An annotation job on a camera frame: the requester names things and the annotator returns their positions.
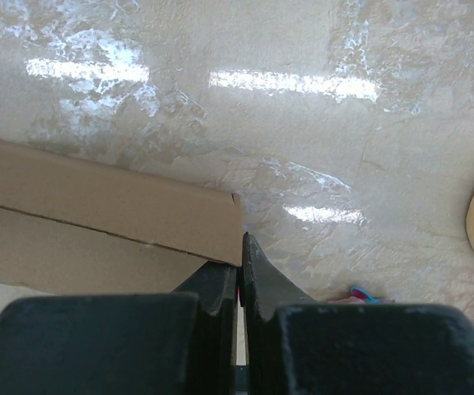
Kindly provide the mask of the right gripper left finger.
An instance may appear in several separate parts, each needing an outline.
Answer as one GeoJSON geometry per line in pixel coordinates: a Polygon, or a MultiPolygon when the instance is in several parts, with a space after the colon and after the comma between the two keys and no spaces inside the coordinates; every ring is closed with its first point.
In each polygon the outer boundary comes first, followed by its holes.
{"type": "Polygon", "coordinates": [[[231,394],[237,271],[170,293],[28,297],[0,313],[0,394],[231,394]]]}

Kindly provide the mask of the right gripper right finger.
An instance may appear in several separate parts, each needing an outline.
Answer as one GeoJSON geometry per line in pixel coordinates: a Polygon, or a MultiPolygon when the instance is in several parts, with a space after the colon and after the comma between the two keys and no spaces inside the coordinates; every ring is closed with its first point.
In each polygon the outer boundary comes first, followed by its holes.
{"type": "Polygon", "coordinates": [[[474,327],[440,304],[319,303],[243,238],[252,394],[474,394],[474,327]]]}

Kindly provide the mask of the brown cardboard box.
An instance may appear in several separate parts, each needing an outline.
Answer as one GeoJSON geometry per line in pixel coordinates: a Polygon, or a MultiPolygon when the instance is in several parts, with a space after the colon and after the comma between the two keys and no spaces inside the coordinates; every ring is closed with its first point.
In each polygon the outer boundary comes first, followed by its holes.
{"type": "Polygon", "coordinates": [[[59,295],[166,292],[239,267],[239,197],[0,140],[0,284],[59,295]]]}

